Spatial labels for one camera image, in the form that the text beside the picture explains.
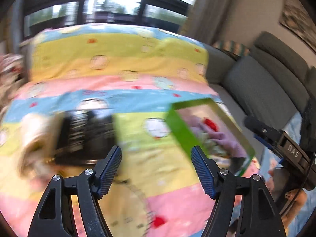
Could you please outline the person's right hand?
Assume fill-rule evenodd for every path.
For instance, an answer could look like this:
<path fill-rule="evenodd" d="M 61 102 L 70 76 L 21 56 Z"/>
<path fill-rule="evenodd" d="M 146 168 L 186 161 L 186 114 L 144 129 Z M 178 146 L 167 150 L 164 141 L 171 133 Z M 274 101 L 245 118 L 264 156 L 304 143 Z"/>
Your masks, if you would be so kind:
<path fill-rule="evenodd" d="M 293 221 L 295 216 L 298 215 L 301 208 L 305 204 L 307 200 L 306 192 L 302 189 L 294 189 L 289 192 L 285 193 L 284 196 L 289 201 L 293 201 L 293 204 L 290 206 L 289 210 L 281 217 L 284 228 L 287 229 L 287 227 L 290 225 L 290 223 Z"/>

